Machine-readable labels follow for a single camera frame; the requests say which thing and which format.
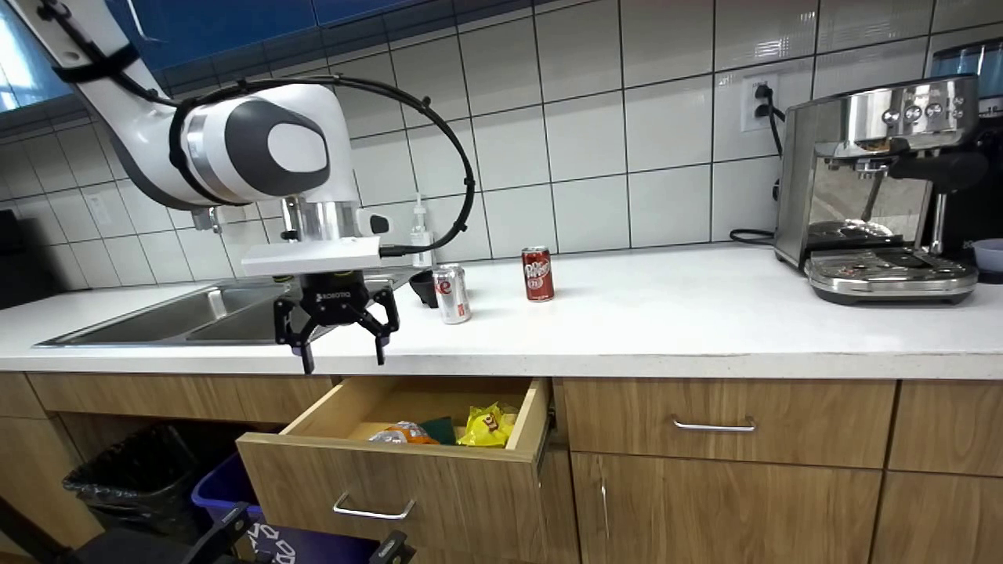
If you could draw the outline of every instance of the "kitchen counter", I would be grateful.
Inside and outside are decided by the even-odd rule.
[[[410,288],[384,368],[364,329],[312,342],[317,372],[382,375],[777,375],[1000,380],[1003,285],[957,308],[828,304],[772,249],[677,249],[553,260],[558,298],[529,304],[520,264],[474,264],[474,320],[445,327]],[[0,372],[297,375],[277,344],[36,347],[36,342],[175,298],[193,285],[85,291],[0,310]]]

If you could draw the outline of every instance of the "open drawer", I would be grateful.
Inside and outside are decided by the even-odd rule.
[[[469,406],[516,408],[503,449],[371,445],[394,419],[468,419]],[[533,559],[542,550],[542,380],[341,380],[277,437],[239,438],[273,528]]]

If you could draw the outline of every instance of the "black bin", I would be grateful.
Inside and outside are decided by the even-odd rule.
[[[128,528],[193,542],[211,531],[211,516],[188,495],[212,463],[234,451],[234,437],[228,426],[149,426],[69,473],[62,487],[107,531]]]

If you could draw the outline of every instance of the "sink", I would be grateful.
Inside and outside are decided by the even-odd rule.
[[[273,301],[282,294],[288,288],[265,281],[206,285],[41,344],[275,344]]]

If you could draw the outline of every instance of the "trash bin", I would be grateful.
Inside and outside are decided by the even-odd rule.
[[[203,512],[188,495],[191,487],[231,456],[228,426],[149,426],[101,451],[62,479],[107,528],[128,528],[177,542],[193,542],[211,531]]]
[[[262,512],[258,507],[249,479],[245,473],[240,458],[223,462],[212,473],[206,473],[193,491],[191,506],[203,507],[212,520],[223,520],[234,506],[246,506],[246,516],[253,520],[246,540],[253,550],[253,560],[273,564],[367,564],[375,552],[370,540],[352,537],[322,537],[306,531],[285,531],[262,524]]]

